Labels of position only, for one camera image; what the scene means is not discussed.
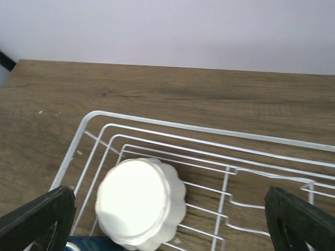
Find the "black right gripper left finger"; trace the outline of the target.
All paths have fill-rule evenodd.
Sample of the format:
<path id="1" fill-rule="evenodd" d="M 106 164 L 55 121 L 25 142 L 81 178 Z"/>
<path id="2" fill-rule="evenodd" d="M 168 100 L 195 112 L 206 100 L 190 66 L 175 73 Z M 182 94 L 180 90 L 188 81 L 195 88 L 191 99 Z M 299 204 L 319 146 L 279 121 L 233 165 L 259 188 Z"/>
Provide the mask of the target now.
<path id="1" fill-rule="evenodd" d="M 67 186 L 37 197 L 1 217 L 1 250 L 64 250 L 75 212 Z"/>

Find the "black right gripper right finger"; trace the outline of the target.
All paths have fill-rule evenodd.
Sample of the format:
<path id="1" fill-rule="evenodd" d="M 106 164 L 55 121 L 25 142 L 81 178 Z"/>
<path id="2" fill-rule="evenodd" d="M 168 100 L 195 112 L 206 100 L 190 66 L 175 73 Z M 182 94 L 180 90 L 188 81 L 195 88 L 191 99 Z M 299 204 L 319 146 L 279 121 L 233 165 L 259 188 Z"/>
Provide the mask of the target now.
<path id="1" fill-rule="evenodd" d="M 334 217 L 282 188 L 266 193 L 265 217 L 275 250 L 334 250 Z"/>

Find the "blue mug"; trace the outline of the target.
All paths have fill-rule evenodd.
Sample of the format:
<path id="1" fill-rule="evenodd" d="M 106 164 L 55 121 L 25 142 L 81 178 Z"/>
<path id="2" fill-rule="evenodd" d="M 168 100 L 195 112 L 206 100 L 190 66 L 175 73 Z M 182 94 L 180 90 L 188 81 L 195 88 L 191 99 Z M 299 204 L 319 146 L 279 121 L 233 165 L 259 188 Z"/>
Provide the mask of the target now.
<path id="1" fill-rule="evenodd" d="M 105 236 L 69 236 L 65 251 L 123 251 L 124 248 Z"/>

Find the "white scalloped bowl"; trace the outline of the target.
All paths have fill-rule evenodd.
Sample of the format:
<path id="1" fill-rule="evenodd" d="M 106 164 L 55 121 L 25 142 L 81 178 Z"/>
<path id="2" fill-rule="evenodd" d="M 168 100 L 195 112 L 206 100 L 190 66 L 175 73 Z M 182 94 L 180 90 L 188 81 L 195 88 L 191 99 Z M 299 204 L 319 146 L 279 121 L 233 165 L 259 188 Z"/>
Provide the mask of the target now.
<path id="1" fill-rule="evenodd" d="M 133 158 L 100 183 L 95 213 L 102 232 L 126 250 L 157 250 L 186 216 L 186 186 L 170 164 Z"/>

